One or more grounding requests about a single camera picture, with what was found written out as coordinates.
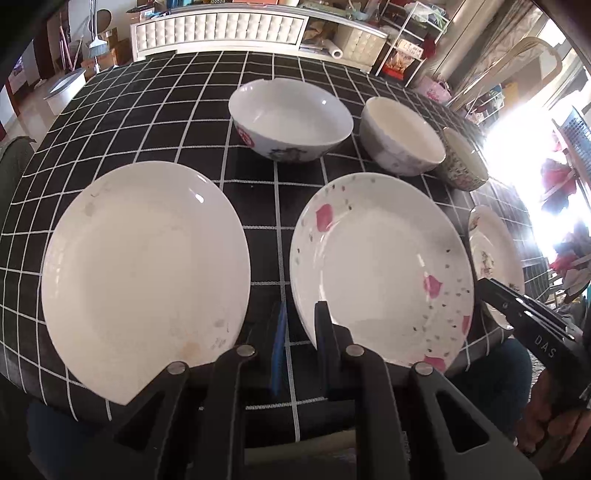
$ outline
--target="box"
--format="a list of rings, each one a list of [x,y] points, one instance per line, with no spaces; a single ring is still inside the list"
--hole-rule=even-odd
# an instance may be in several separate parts
[[[128,38],[121,40],[111,49],[111,55],[116,65],[121,67],[127,64],[131,60],[131,41]]]
[[[127,19],[129,24],[140,23],[145,20],[148,20],[152,15],[154,15],[155,9],[150,5],[143,5],[141,7],[135,7],[130,10],[127,10]]]
[[[117,38],[117,27],[113,27],[99,33],[99,38],[108,43],[109,50],[115,48],[115,46],[119,43],[119,39]]]
[[[111,54],[111,52],[107,52],[101,55],[100,57],[97,57],[96,59],[99,62],[99,67],[101,70],[106,70],[109,67],[115,65],[115,61],[113,59],[113,55]],[[86,78],[86,80],[88,80],[90,77],[95,75],[95,60],[88,59],[82,61],[82,68],[85,69],[84,77]]]
[[[343,51],[343,59],[372,66],[386,39],[348,25],[339,25],[333,43]]]

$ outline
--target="clothes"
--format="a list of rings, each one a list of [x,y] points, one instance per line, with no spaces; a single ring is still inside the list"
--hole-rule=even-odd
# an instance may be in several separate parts
[[[528,403],[531,359],[514,338],[494,348],[450,381],[511,441]]]

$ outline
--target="white ceramic plate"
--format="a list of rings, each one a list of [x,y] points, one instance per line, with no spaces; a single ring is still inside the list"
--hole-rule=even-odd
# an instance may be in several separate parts
[[[356,343],[403,366],[445,371],[470,328],[473,279],[460,237],[426,195],[386,175],[347,175],[312,197],[291,241],[290,277],[314,344],[319,300]]]
[[[250,291],[248,246],[224,194],[182,165],[141,162],[92,183],[51,237],[41,292],[57,352],[126,404],[170,362],[231,348]]]
[[[299,80],[249,82],[232,94],[228,109],[244,143],[271,160],[314,160],[353,131],[343,102]]]
[[[494,278],[524,294],[525,282],[515,242],[503,220],[485,205],[470,213],[468,223],[470,250],[476,278]],[[487,305],[492,317],[503,328],[512,328],[505,316]]]

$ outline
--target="bowl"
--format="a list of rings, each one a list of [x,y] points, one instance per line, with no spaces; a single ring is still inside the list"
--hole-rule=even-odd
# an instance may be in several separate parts
[[[446,156],[437,132],[407,106],[384,97],[370,98],[361,113],[361,143],[384,169],[419,175],[437,167]]]
[[[480,151],[453,128],[443,129],[446,159],[436,169],[437,175],[452,187],[471,192],[488,181],[488,169]]]
[[[232,94],[228,108],[244,143],[270,160],[314,160],[353,131],[338,98],[299,80],[254,80]]]

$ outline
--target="plate rim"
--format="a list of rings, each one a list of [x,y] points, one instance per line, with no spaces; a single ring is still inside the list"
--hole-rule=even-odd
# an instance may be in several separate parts
[[[333,183],[335,183],[335,182],[337,182],[339,180],[342,181],[343,179],[351,178],[353,176],[355,176],[355,177],[361,176],[361,177],[367,177],[367,178],[374,177],[374,178],[386,179],[387,181],[392,181],[396,185],[403,185],[404,188],[408,187],[408,191],[409,192],[414,191],[414,194],[420,194],[420,195],[424,196],[431,203],[432,207],[435,208],[435,210],[437,211],[437,215],[441,215],[442,218],[444,219],[444,222],[447,222],[447,225],[451,229],[450,231],[451,232],[454,232],[456,234],[457,244],[462,247],[461,250],[460,250],[462,252],[461,255],[463,255],[464,258],[465,258],[465,260],[466,260],[466,265],[467,265],[466,277],[470,281],[470,287],[471,287],[470,288],[470,291],[471,291],[470,298],[471,298],[472,308],[471,308],[471,311],[470,311],[470,322],[469,322],[468,327],[466,329],[466,334],[465,335],[462,334],[463,335],[463,338],[464,338],[464,342],[466,342],[467,337],[468,337],[468,334],[470,332],[470,328],[472,327],[472,322],[473,322],[473,317],[474,317],[474,305],[476,303],[475,296],[474,296],[474,276],[473,276],[473,273],[472,273],[471,256],[468,254],[468,252],[466,250],[466,246],[464,245],[464,242],[462,241],[462,239],[460,237],[460,234],[456,230],[456,227],[454,226],[454,224],[452,223],[452,221],[438,207],[438,205],[428,195],[426,195],[425,193],[423,193],[421,190],[419,190],[415,186],[413,186],[413,185],[411,185],[411,184],[409,184],[409,183],[407,183],[407,182],[405,182],[405,181],[403,181],[403,180],[401,180],[399,178],[396,178],[396,177],[393,177],[393,176],[390,176],[390,175],[387,175],[387,174],[383,174],[383,173],[365,172],[365,171],[364,172],[357,172],[357,173],[349,173],[347,175],[343,175],[341,177],[337,177],[337,178],[333,179],[332,181],[328,182],[322,188],[318,189],[318,192],[321,192],[324,189],[330,188],[330,186]],[[311,344],[313,345],[313,347],[315,349],[317,349],[317,346],[316,346],[316,334],[314,333],[314,336],[313,337],[310,335],[310,332],[308,331],[308,328],[306,327],[306,323],[304,322],[305,315],[302,314],[302,312],[300,310],[299,302],[296,299],[297,298],[297,295],[296,295],[296,291],[297,291],[296,285],[297,285],[297,282],[294,281],[294,275],[295,275],[294,272],[296,271],[296,268],[293,268],[293,266],[295,266],[295,264],[296,264],[296,262],[295,262],[296,254],[294,253],[294,249],[296,249],[296,247],[295,247],[295,244],[296,243],[293,241],[293,238],[295,237],[296,232],[299,229],[303,228],[301,226],[301,220],[304,217],[304,215],[307,213],[307,211],[310,209],[310,207],[312,205],[312,202],[314,201],[314,198],[316,197],[316,194],[318,194],[318,192],[316,192],[312,196],[312,198],[306,203],[306,206],[301,211],[300,216],[297,219],[297,223],[295,225],[294,233],[293,233],[293,236],[292,236],[292,242],[291,242],[291,246],[290,246],[290,259],[289,259],[289,262],[290,262],[290,286],[291,286],[292,297],[293,297],[294,304],[295,304],[295,309],[296,309],[296,312],[298,314],[298,319],[299,319],[299,321],[300,321],[300,323],[301,323],[304,331],[306,332],[306,335],[308,336],[308,339],[310,340]],[[454,360],[455,360],[455,357],[450,362],[449,366],[446,367],[446,370],[451,367],[451,365],[453,364],[453,361]]]

